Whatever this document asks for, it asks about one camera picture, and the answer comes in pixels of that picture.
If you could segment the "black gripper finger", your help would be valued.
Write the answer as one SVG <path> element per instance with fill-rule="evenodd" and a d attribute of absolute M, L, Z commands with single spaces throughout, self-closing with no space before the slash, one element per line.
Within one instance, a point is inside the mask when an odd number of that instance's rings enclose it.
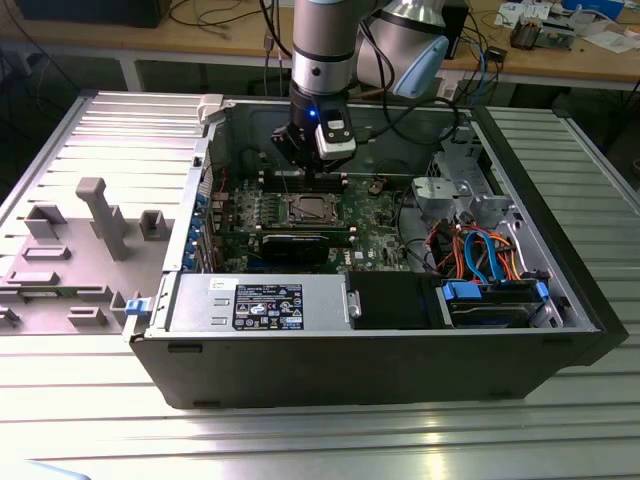
<path fill-rule="evenodd" d="M 290 165 L 304 172 L 305 183 L 312 185 L 320 171 L 320 157 L 314 141 L 306 136 L 304 130 L 294 124 L 286 124 L 272 132 L 271 142 Z"/>

